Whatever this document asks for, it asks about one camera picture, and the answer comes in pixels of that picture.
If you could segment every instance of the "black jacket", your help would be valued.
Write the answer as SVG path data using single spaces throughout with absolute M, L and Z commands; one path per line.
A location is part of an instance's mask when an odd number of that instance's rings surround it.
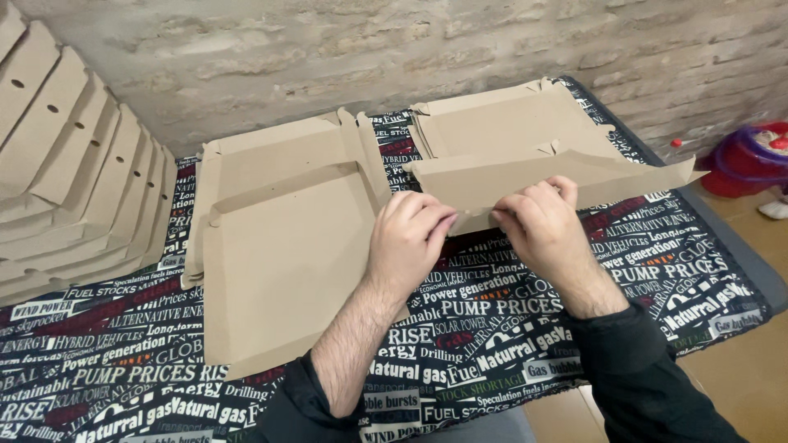
M 699 393 L 643 307 L 576 320 L 561 313 L 581 353 L 585 376 L 612 443 L 619 441 L 746 441 Z M 309 352 L 288 364 L 284 383 L 247 441 L 359 441 L 362 402 L 335 419 Z

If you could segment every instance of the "stone wall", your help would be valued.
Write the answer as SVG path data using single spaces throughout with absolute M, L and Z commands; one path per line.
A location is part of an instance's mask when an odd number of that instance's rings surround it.
M 373 114 L 562 73 L 671 161 L 788 112 L 787 0 L 15 3 L 178 154 L 342 105 Z

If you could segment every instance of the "black printed tablecloth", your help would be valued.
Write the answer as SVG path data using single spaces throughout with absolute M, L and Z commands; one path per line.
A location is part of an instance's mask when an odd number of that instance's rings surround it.
M 597 124 L 613 124 L 562 78 Z M 393 190 L 418 189 L 407 111 L 372 117 Z M 646 157 L 622 132 L 611 142 Z M 127 277 L 0 309 L 0 440 L 118 441 L 205 431 L 240 441 L 283 367 L 224 382 L 203 363 L 202 289 L 180 289 L 194 158 L 179 161 L 165 257 Z M 763 296 L 678 193 L 579 212 L 592 249 L 626 295 L 649 307 L 679 355 L 770 318 Z M 395 441 L 582 384 L 550 284 L 489 230 L 450 239 L 388 332 L 364 385 L 363 441 Z

